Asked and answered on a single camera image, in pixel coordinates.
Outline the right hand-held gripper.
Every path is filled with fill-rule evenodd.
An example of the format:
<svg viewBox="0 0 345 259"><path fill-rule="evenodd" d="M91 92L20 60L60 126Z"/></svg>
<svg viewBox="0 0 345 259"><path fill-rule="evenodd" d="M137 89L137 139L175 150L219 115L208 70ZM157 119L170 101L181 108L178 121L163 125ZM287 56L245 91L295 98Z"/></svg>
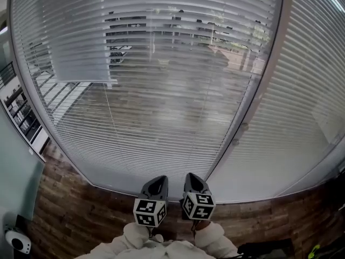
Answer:
<svg viewBox="0 0 345 259"><path fill-rule="evenodd" d="M216 201L208 184L194 173L185 177L183 199L180 200L185 220L210 220Z"/></svg>

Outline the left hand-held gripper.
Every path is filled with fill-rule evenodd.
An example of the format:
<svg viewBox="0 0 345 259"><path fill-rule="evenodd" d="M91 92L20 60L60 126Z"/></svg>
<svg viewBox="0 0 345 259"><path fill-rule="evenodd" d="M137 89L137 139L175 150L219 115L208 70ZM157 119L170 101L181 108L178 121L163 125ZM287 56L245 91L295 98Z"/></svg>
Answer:
<svg viewBox="0 0 345 259"><path fill-rule="evenodd" d="M138 225L156 228L161 224L167 214L168 187L169 181L165 175L143 185L133 208L135 222Z"/></svg>

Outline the glass window with white blinds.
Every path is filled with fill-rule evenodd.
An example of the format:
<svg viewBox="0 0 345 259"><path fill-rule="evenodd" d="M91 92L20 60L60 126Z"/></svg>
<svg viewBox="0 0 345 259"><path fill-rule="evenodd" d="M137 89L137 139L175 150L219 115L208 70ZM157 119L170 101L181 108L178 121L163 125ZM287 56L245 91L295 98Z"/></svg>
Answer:
<svg viewBox="0 0 345 259"><path fill-rule="evenodd" d="M284 0L251 108L208 184L218 203L271 199L345 137L345 0Z"/></svg>
<svg viewBox="0 0 345 259"><path fill-rule="evenodd" d="M337 175L344 162L345 137L316 167L295 184L281 192L278 197L298 193L323 183Z"/></svg>
<svg viewBox="0 0 345 259"><path fill-rule="evenodd" d="M48 134L93 185L178 199L215 169L267 64L282 0L10 0Z"/></svg>

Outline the person's right forearm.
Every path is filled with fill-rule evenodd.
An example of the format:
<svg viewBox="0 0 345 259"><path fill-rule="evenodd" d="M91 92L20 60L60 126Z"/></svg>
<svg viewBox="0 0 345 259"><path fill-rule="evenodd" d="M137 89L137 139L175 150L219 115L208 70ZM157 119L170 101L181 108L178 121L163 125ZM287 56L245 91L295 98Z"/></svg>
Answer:
<svg viewBox="0 0 345 259"><path fill-rule="evenodd" d="M216 259L236 257L238 248L224 235L220 224L201 221L195 228L195 246Z"/></svg>

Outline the person's left forearm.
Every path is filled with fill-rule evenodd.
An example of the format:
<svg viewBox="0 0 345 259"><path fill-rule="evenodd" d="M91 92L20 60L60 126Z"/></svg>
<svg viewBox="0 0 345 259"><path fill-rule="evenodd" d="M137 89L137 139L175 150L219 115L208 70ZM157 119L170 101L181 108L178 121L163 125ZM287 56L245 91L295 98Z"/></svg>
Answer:
<svg viewBox="0 0 345 259"><path fill-rule="evenodd" d="M136 223L125 225L123 234L112 240L109 244L112 258L115 258L121 252L129 249L141 249L143 244L149 239L149 230Z"/></svg>

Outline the glass door with blinds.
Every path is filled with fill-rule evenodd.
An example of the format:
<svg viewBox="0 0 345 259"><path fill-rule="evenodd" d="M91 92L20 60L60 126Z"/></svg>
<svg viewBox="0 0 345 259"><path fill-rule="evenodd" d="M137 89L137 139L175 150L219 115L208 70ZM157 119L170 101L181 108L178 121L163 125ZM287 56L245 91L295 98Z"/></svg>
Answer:
<svg viewBox="0 0 345 259"><path fill-rule="evenodd" d="M93 186L204 179L219 203L345 162L345 0L8 0L24 92Z"/></svg>

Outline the person's white fleece jacket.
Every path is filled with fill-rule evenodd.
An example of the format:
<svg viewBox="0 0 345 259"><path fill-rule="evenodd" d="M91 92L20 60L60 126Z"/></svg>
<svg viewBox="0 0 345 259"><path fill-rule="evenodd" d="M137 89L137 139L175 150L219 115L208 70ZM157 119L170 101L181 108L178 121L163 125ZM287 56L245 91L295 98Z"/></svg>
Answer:
<svg viewBox="0 0 345 259"><path fill-rule="evenodd" d="M206 246L188 241L172 241L167 245L140 241L137 248L121 236L75 259L225 259L238 255L232 242L221 238Z"/></svg>

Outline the black equipment bar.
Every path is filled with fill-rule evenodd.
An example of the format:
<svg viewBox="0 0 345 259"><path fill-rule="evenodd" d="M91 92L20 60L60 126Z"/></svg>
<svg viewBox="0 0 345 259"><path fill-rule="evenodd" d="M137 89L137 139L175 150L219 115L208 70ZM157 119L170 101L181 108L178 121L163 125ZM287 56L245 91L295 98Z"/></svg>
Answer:
<svg viewBox="0 0 345 259"><path fill-rule="evenodd" d="M237 253L242 259L295 259L293 243L284 240L242 244Z"/></svg>

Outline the white round device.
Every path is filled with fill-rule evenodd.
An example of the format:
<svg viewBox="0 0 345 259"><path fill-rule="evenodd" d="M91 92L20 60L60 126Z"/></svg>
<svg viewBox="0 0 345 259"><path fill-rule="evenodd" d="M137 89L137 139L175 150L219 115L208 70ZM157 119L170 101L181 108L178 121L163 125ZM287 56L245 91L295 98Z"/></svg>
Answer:
<svg viewBox="0 0 345 259"><path fill-rule="evenodd" d="M13 226L5 226L4 235L7 243L15 250L23 254L29 254L32 242L19 228Z"/></svg>

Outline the frosted glass door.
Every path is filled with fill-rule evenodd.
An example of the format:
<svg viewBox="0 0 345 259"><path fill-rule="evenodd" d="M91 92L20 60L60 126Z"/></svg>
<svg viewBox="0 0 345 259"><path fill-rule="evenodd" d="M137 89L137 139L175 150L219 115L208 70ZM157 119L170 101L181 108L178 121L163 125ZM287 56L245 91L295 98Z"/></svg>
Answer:
<svg viewBox="0 0 345 259"><path fill-rule="evenodd" d="M0 209L32 220L44 160L15 127L0 101Z"/></svg>

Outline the dark metal railing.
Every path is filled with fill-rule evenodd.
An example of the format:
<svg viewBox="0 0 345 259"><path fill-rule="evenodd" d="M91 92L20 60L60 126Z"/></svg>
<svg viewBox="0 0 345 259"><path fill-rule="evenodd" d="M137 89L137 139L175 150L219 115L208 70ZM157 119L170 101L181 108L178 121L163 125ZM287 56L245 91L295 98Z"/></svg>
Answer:
<svg viewBox="0 0 345 259"><path fill-rule="evenodd" d="M12 63L0 70L0 100L30 144L41 150L48 136L27 101Z"/></svg>

